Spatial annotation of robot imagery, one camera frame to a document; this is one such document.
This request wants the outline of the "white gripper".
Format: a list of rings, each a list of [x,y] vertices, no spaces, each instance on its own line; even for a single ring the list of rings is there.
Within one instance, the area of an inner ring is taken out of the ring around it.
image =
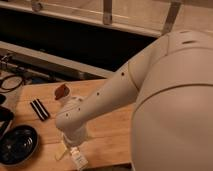
[[[76,131],[71,135],[64,134],[63,135],[63,142],[68,149],[73,147],[80,146],[84,143],[88,138],[88,134],[85,130]]]

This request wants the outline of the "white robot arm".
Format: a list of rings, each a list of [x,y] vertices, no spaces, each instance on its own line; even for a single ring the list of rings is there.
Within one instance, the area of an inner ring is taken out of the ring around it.
[[[66,104],[56,127],[67,145],[80,145],[88,121],[130,103],[133,171],[213,171],[213,35],[161,36],[89,97]]]

